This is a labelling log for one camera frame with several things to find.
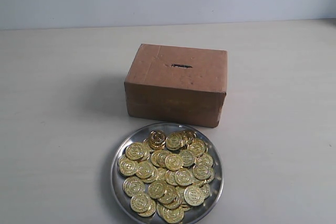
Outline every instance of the coin pile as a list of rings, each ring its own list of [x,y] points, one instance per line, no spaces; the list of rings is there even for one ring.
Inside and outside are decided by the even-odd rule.
[[[152,131],[142,143],[127,146],[118,165],[127,177],[122,188],[131,197],[131,209],[141,217],[157,212],[166,222],[179,223],[184,212],[211,195],[214,161],[192,131],[167,137],[162,131]]]

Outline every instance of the table surface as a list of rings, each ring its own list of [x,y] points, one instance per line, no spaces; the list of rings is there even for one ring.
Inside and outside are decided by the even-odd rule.
[[[132,223],[110,193],[140,43],[228,50],[222,196],[199,223],[336,222],[336,22],[0,31],[2,224]]]

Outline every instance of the brown cardboard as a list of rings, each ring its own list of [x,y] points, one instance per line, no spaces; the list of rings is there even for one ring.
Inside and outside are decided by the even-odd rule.
[[[130,116],[216,127],[227,52],[142,44],[124,85]]]

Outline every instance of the stainless steel plate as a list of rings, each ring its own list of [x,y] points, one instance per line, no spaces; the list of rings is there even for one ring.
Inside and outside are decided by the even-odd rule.
[[[131,198],[129,198],[122,190],[122,183],[124,182],[125,178],[122,177],[118,171],[118,158],[124,153],[124,149],[131,143],[142,142],[149,135],[149,133],[153,130],[161,130],[165,134],[169,134],[169,133],[176,132],[176,131],[182,131],[182,130],[195,131],[197,134],[197,137],[204,141],[205,145],[208,147],[208,153],[214,159],[213,169],[215,171],[215,179],[210,183],[211,196],[208,197],[202,205],[198,207],[193,207],[192,210],[185,212],[183,221],[181,222],[183,224],[196,223],[199,220],[201,220],[204,216],[206,216],[217,203],[222,193],[224,179],[223,179],[221,159],[218,155],[216,148],[205,135],[203,135],[201,132],[199,132],[198,130],[190,126],[180,125],[177,123],[154,123],[154,124],[145,126],[135,131],[129,137],[127,137],[126,140],[120,145],[112,161],[111,174],[110,174],[112,193],[116,201],[120,205],[120,207],[126,212],[127,215],[129,215],[136,222],[155,223],[155,224],[166,223],[162,218],[158,216],[157,213],[155,213],[151,217],[145,218],[145,217],[140,217],[136,212],[131,210],[131,207],[130,207]]]

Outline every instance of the box lid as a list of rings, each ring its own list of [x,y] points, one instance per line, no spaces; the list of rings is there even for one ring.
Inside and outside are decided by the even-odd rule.
[[[226,92],[227,51],[142,44],[125,82]]]

